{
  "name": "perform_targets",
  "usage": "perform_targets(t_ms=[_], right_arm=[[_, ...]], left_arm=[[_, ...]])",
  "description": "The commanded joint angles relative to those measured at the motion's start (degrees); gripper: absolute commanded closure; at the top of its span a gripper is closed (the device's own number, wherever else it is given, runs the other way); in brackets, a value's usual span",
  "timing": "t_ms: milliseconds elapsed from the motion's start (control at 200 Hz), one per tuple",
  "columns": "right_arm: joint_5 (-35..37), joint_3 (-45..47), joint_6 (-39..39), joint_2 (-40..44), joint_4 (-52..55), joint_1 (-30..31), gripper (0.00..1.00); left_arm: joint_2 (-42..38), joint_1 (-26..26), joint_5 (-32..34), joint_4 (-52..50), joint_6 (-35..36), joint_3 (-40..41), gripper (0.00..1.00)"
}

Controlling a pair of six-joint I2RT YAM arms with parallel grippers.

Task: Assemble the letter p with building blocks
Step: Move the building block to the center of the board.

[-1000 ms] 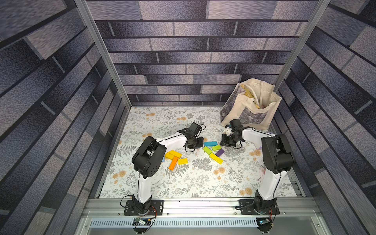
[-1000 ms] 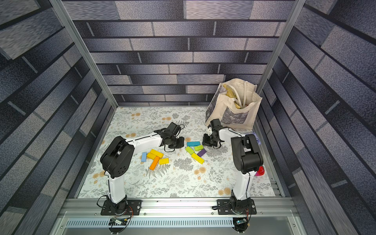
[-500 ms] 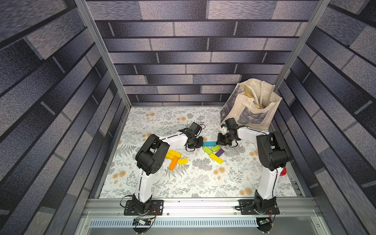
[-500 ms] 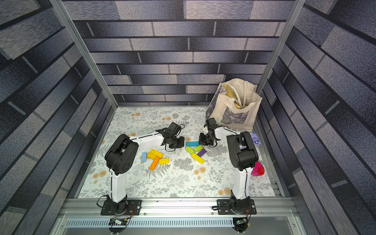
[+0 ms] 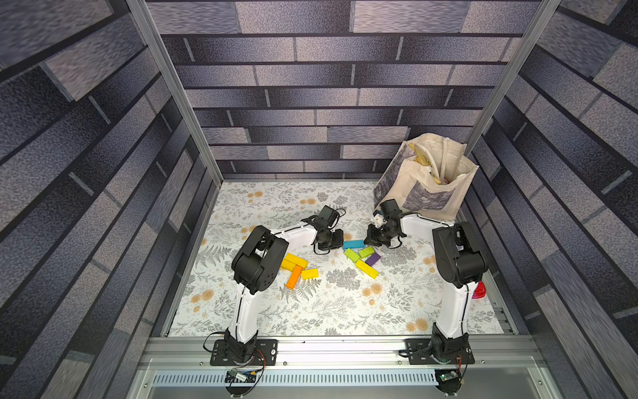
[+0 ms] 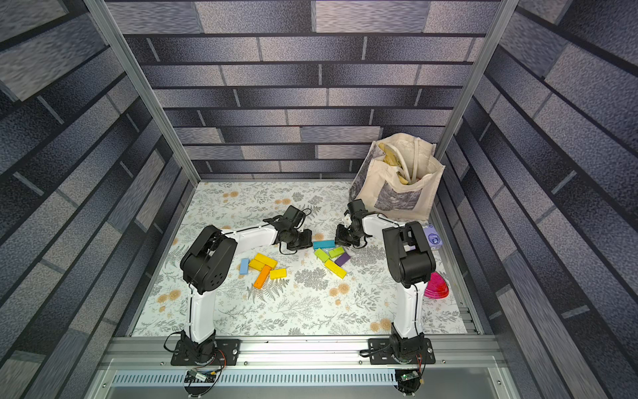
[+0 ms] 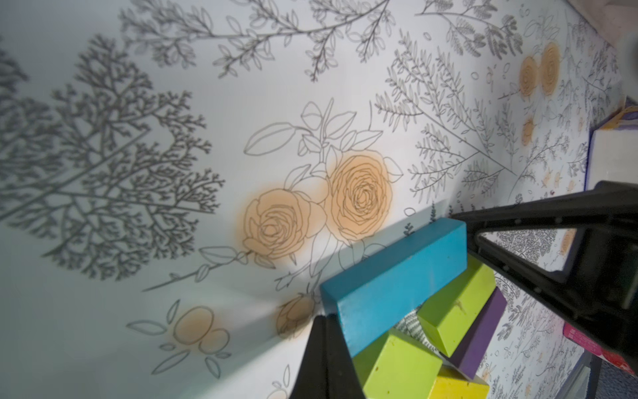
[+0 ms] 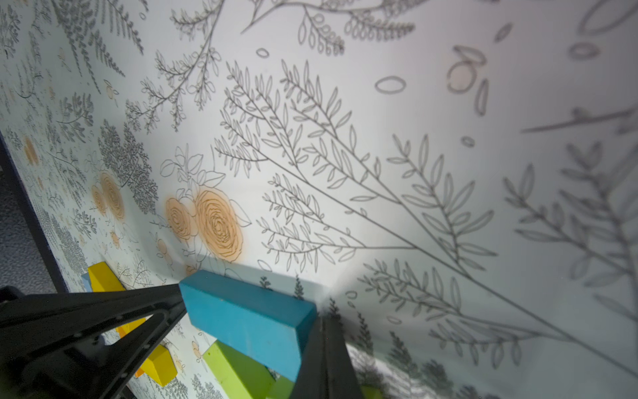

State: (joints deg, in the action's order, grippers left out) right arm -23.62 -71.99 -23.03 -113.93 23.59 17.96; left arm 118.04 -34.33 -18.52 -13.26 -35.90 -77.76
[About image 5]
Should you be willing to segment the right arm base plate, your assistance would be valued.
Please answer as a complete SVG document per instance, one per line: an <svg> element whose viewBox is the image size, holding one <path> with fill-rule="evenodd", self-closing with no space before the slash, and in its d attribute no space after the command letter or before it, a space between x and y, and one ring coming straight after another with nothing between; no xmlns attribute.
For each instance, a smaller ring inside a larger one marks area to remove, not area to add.
<svg viewBox="0 0 638 399"><path fill-rule="evenodd" d="M410 365L455 365L459 360L462 365L475 364L473 350L460 338L452 344L431 343L429 338L409 338L404 344L403 352Z"/></svg>

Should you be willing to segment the teal block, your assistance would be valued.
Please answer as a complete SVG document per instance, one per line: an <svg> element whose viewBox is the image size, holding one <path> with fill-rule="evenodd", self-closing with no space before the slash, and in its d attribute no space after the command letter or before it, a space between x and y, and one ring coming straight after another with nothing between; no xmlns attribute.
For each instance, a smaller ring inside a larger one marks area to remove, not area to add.
<svg viewBox="0 0 638 399"><path fill-rule="evenodd" d="M350 240L343 243L343 249L364 249L366 244L363 240Z"/></svg>

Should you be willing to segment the lime green block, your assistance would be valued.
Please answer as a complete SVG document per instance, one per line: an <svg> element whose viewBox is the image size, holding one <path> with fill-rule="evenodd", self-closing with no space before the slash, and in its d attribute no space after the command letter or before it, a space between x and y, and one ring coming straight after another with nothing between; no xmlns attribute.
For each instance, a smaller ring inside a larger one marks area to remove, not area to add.
<svg viewBox="0 0 638 399"><path fill-rule="evenodd" d="M372 247L368 247L368 248L360 250L358 254L362 259L365 259L371 256L372 254L375 254L375 249L373 249Z"/></svg>
<svg viewBox="0 0 638 399"><path fill-rule="evenodd" d="M353 264L356 264L361 259L360 255L352 249L346 249L344 251L344 255L347 257L347 259L350 259Z"/></svg>

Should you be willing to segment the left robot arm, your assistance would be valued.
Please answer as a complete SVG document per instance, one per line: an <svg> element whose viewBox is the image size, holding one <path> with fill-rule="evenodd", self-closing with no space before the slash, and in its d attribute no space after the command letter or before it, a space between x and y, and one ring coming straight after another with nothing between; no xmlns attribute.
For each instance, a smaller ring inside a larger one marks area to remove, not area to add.
<svg viewBox="0 0 638 399"><path fill-rule="evenodd" d="M237 297L234 316L224 332L224 342L236 356L246 357L255 349L260 297L276 279L285 256L302 247L321 254L342 247L343 231L337 223L344 214L325 206L293 226L270 230L259 225L247 237L231 263Z"/></svg>

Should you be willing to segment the purple block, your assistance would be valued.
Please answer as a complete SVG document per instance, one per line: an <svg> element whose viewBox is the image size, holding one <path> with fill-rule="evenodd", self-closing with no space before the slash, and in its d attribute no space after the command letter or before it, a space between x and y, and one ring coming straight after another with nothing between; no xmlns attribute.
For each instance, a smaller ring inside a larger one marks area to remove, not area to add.
<svg viewBox="0 0 638 399"><path fill-rule="evenodd" d="M372 267L376 263L378 263L380 260L381 260L380 254L374 253L370 255L368 258L366 258L365 263Z"/></svg>

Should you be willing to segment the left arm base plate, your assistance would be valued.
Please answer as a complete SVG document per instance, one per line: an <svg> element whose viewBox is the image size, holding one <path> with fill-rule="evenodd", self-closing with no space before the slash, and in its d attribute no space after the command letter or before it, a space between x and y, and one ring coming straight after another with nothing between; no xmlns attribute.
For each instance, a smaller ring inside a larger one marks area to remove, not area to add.
<svg viewBox="0 0 638 399"><path fill-rule="evenodd" d="M210 350L211 366L241 366L256 364L274 366L277 361L279 341L276 339L257 339L248 344L227 342L219 339Z"/></svg>

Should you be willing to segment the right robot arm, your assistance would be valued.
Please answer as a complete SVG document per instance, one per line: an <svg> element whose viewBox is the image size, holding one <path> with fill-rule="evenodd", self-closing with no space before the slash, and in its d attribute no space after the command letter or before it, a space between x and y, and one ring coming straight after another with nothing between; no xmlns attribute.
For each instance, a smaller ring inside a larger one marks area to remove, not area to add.
<svg viewBox="0 0 638 399"><path fill-rule="evenodd" d="M432 325L430 340L423 346L407 345L399 355L412 364L430 358L439 364L460 360L472 364L468 317L475 290L488 271L487 261L473 226L438 221L400 209L395 200L380 204L368 225L365 243L391 247L392 240L417 237L431 244L439 275L445 281L439 317Z"/></svg>

